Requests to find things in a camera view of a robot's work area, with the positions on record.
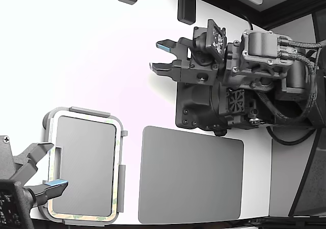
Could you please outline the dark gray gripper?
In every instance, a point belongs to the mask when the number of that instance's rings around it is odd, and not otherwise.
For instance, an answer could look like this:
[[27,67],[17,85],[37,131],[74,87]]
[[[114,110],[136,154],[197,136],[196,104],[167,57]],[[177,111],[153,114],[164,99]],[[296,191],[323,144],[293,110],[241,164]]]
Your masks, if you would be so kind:
[[[54,147],[50,142],[33,143],[19,155],[13,156],[8,136],[1,135],[0,145],[1,180],[15,180],[21,185],[25,185],[36,174],[37,163]],[[68,181],[62,179],[25,186],[24,196],[30,207],[38,207],[61,196],[67,186]]]

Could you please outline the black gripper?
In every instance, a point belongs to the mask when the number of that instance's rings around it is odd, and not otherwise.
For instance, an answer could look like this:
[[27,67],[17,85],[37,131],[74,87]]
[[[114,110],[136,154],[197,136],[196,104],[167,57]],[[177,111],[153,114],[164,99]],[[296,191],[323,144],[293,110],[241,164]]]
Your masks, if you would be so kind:
[[166,39],[156,42],[156,47],[166,52],[178,49],[177,60],[169,64],[149,63],[150,69],[158,76],[184,83],[214,85],[225,67],[225,37],[182,37],[178,42]]

